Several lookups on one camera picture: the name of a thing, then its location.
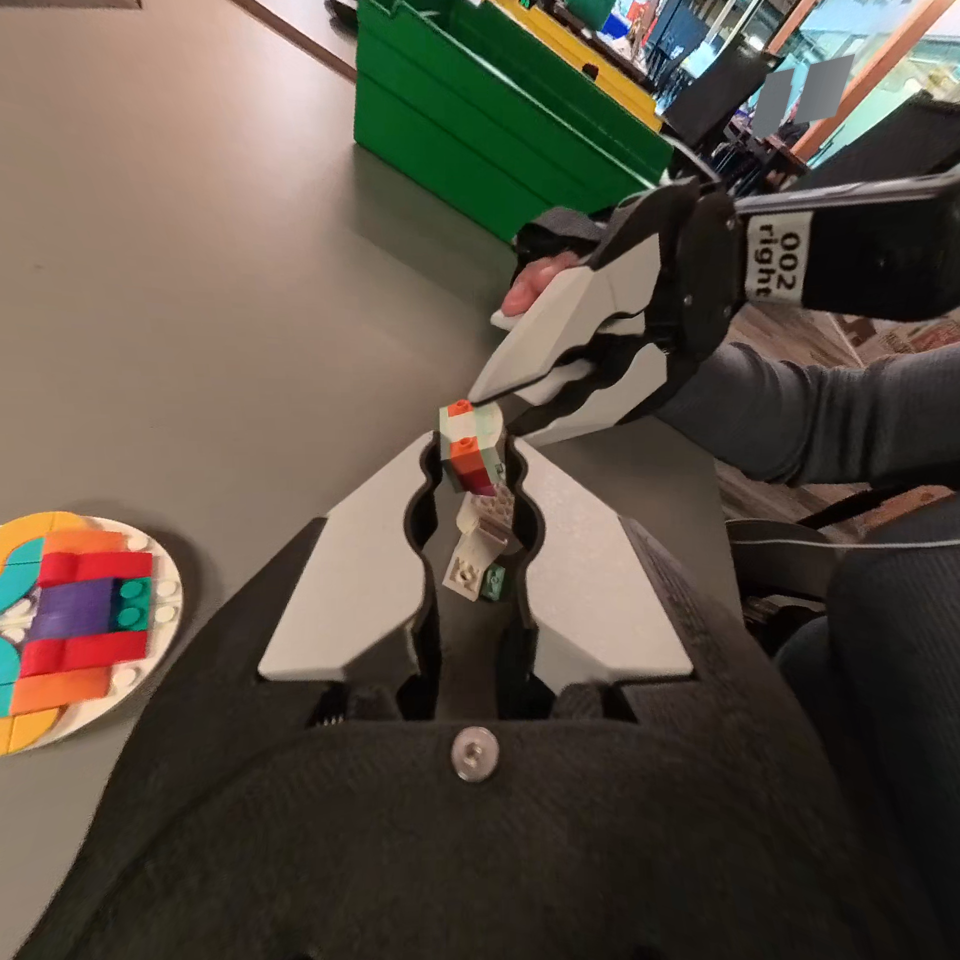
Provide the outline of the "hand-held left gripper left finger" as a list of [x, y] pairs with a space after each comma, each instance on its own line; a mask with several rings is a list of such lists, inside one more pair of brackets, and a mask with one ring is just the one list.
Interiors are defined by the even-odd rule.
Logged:
[[420, 435], [323, 518], [260, 677], [399, 690], [421, 673], [414, 629], [427, 566], [409, 520], [417, 497], [436, 488], [425, 461], [435, 444]]

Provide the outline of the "green plastic bin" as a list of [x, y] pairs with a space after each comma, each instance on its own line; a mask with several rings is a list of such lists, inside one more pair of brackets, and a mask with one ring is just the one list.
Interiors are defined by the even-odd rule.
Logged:
[[354, 139], [503, 241], [657, 186], [674, 150], [493, 2], [359, 2]]

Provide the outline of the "person's right forearm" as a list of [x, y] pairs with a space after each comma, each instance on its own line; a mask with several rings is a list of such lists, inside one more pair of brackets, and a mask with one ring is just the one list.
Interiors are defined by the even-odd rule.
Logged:
[[958, 490], [957, 344], [845, 368], [725, 343], [656, 414], [756, 481]]

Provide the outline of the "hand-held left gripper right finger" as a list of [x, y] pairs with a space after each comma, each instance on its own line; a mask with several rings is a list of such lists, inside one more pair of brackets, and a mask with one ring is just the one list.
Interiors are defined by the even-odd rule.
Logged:
[[524, 439], [516, 498], [537, 539], [523, 576], [532, 672], [552, 692], [686, 680], [693, 663], [619, 515]]

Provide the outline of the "white lego build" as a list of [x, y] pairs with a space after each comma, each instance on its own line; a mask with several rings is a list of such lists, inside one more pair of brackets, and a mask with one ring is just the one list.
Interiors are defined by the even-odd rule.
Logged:
[[505, 485], [493, 495], [466, 493], [457, 513], [460, 539], [442, 578], [445, 587], [475, 602], [488, 572], [521, 548], [514, 532], [515, 497]]

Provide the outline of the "round white rainbow lego plate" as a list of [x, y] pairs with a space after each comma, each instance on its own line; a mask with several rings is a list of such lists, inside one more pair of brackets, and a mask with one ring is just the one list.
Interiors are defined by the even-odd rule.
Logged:
[[185, 601], [174, 558], [134, 526], [65, 510], [2, 523], [2, 757], [130, 698], [172, 648]]

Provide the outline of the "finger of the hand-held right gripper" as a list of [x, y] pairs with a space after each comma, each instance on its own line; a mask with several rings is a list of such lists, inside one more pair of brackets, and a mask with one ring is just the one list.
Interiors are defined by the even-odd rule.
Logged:
[[490, 402], [553, 377], [564, 357], [598, 343], [618, 346], [646, 333], [662, 263], [660, 241], [647, 238], [606, 266], [557, 274], [517, 320], [481, 370], [470, 402]]
[[552, 370], [519, 396], [525, 407], [510, 435], [530, 445], [553, 445], [629, 422], [663, 390], [668, 355], [656, 346], [618, 346], [602, 362], [576, 361]]

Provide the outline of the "person's right hand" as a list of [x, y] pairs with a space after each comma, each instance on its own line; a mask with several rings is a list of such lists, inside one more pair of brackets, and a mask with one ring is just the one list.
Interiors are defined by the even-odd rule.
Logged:
[[521, 316], [559, 274], [579, 266], [581, 259], [575, 251], [565, 250], [528, 263], [511, 282], [510, 290], [501, 303], [503, 316], [508, 319]]

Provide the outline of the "yellow plastic bin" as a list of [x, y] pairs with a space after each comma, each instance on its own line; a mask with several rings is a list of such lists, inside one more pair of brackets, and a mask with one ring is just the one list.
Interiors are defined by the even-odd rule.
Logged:
[[654, 133], [662, 130], [650, 84], [642, 71], [577, 20], [561, 4], [494, 4], [566, 64], [593, 80], [607, 97]]

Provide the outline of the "mint red orange lego block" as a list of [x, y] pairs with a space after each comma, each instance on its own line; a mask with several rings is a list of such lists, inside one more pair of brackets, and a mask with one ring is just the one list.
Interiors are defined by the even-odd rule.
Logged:
[[440, 461], [459, 494], [492, 498], [506, 480], [504, 418], [496, 402], [474, 406], [466, 399], [438, 409]]

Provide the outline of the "black office chair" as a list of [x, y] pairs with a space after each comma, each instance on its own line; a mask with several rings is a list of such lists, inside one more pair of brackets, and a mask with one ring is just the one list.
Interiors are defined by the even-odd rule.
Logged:
[[783, 61], [782, 55], [758, 51], [742, 39], [731, 43], [701, 77], [678, 92], [663, 115], [660, 136], [698, 152], [714, 149], [738, 108]]

